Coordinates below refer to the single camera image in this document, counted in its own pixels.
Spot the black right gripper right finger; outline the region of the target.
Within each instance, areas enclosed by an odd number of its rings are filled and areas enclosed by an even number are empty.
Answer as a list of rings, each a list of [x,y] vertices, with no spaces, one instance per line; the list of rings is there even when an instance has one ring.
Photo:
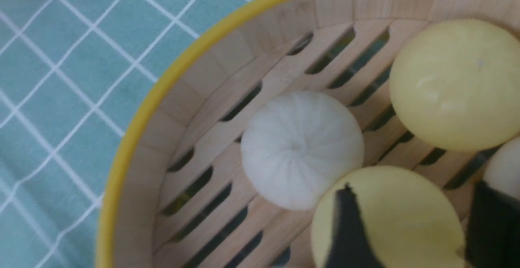
[[[485,181],[475,185],[470,205],[466,260],[474,268],[520,266],[519,200]]]

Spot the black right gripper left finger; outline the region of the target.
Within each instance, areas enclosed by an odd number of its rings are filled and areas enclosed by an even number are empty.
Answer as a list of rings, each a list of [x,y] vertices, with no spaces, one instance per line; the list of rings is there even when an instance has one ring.
[[[325,268],[382,268],[369,241],[357,196],[348,183],[334,193],[331,246]]]

